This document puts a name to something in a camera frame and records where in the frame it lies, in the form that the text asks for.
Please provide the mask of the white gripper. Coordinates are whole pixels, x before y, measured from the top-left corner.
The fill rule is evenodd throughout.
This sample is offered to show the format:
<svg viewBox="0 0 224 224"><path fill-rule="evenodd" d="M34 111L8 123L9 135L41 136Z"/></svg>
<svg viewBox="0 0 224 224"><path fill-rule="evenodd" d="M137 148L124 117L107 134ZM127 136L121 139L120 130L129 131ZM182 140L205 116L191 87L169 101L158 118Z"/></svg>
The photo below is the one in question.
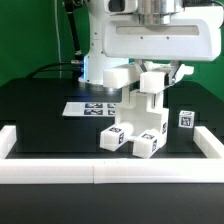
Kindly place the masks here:
<svg viewBox="0 0 224 224"><path fill-rule="evenodd" d="M140 25L134 16L111 17L103 27L103 52L131 58L136 77L147 71L141 59L173 60L169 84L176 82L180 61L213 61L221 52L221 20L173 18L168 25Z"/></svg>

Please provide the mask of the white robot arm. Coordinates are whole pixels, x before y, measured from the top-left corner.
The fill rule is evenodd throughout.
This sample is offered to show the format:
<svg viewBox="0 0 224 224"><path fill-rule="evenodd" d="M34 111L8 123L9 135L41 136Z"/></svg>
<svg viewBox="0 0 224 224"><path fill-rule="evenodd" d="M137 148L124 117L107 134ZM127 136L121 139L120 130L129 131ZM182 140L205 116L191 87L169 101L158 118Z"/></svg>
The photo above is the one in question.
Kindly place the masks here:
<svg viewBox="0 0 224 224"><path fill-rule="evenodd" d="M167 60L166 86L182 79L183 61L212 61L221 52L224 5L214 0L83 0L90 23L84 79L111 86L108 68L130 59Z"/></svg>

